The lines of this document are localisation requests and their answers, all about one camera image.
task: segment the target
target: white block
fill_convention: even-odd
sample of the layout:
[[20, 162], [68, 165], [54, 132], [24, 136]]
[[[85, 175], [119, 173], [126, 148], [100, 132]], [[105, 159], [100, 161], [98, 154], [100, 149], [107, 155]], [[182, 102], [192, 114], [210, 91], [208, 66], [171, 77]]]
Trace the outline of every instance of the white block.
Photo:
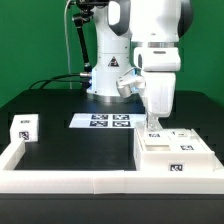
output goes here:
[[13, 141], [4, 150], [0, 156], [0, 171], [1, 170], [14, 170], [20, 159], [25, 153], [24, 140], [21, 138]]
[[23, 138], [25, 142], [37, 142], [38, 129], [38, 114], [15, 115], [10, 128], [11, 141]]

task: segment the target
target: green wall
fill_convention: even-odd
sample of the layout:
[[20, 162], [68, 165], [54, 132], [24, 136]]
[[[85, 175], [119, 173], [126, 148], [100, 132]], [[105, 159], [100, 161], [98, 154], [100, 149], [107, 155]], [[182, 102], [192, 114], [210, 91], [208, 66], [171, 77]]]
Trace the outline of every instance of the green wall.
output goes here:
[[[0, 106], [33, 82], [67, 74], [65, 0], [0, 0]], [[195, 18], [180, 41], [178, 90], [196, 90], [224, 106], [223, 0], [193, 0]], [[72, 71], [82, 70], [74, 25], [69, 23]], [[96, 63], [93, 23], [85, 26], [90, 61]], [[52, 88], [69, 88], [57, 83]]]

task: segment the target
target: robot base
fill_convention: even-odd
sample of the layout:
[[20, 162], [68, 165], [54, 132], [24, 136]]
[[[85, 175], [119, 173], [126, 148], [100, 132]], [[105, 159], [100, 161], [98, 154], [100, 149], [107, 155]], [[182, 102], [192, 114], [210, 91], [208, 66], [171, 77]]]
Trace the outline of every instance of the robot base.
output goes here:
[[104, 102], [104, 103], [125, 103], [125, 102], [135, 101], [138, 99], [137, 95], [138, 94], [132, 94], [128, 98], [123, 98], [120, 96], [103, 96], [103, 95], [101, 96], [101, 95], [97, 95], [95, 93], [87, 92], [88, 99], [97, 100], [97, 101]]

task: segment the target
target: black tabletop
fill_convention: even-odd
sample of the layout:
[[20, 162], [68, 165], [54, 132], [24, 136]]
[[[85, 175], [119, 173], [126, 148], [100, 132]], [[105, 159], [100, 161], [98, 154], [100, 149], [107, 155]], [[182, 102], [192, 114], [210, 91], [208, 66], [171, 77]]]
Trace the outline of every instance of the black tabletop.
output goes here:
[[[75, 113], [143, 114], [139, 99], [102, 103], [79, 90], [28, 90], [0, 109], [0, 152], [15, 114], [39, 114], [39, 141], [26, 143], [16, 170], [135, 170], [133, 129], [71, 129]], [[164, 128], [193, 128], [224, 160], [224, 109], [198, 92], [177, 91]], [[0, 223], [223, 223], [223, 195], [0, 194]]]

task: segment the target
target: black cable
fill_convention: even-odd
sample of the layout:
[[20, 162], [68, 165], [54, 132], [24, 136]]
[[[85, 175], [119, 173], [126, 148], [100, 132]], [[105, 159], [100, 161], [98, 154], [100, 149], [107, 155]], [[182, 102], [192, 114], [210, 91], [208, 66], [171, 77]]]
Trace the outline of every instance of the black cable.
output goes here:
[[49, 79], [48, 81], [46, 81], [44, 84], [42, 84], [39, 89], [43, 89], [46, 85], [48, 85], [50, 82], [53, 82], [54, 80], [70, 78], [70, 77], [74, 77], [74, 76], [80, 77], [79, 73], [55, 76], [55, 77]]
[[80, 83], [80, 81], [75, 81], [75, 80], [71, 81], [71, 80], [57, 80], [57, 79], [55, 79], [55, 80], [50, 80], [50, 79], [44, 79], [44, 80], [40, 80], [40, 81], [37, 81], [37, 82], [33, 83], [33, 84], [29, 87], [29, 89], [32, 89], [35, 85], [37, 85], [37, 84], [39, 84], [39, 83], [41, 83], [41, 82], [48, 82], [48, 81], [50, 81], [50, 82], [78, 82], [78, 83]]

